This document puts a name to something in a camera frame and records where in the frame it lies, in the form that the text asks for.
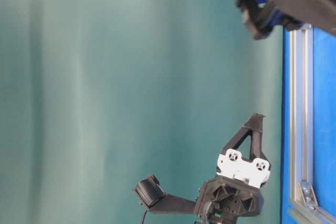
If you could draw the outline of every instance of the metal bracket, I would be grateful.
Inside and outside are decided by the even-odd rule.
[[[313,186],[309,182],[300,182],[299,183],[302,203],[306,207],[318,207],[319,204],[317,203],[315,192]]]

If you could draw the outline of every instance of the black cable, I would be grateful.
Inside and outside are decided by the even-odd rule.
[[[141,221],[140,221],[140,224],[143,224],[143,223],[144,223],[146,214],[147,214],[147,210],[145,210],[145,212],[143,213],[143,216],[142,216],[142,219],[141,219]]]

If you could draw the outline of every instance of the bolt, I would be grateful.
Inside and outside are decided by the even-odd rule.
[[[237,153],[230,153],[230,155],[229,155],[229,159],[230,159],[231,161],[237,161],[237,159],[238,159],[238,155],[237,155]]]
[[[310,194],[310,189],[309,188],[303,188],[304,194]]]

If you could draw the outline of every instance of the teal backdrop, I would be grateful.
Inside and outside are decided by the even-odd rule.
[[[238,223],[280,223],[282,30],[234,1],[0,0],[0,223],[139,223],[150,173],[194,199],[253,112],[272,174]]]

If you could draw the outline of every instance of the white mounting plate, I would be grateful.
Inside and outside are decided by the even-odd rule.
[[[269,162],[255,158],[252,163],[242,159],[241,152],[228,149],[226,154],[220,154],[217,166],[221,170],[217,175],[237,179],[249,186],[260,188],[270,175]]]

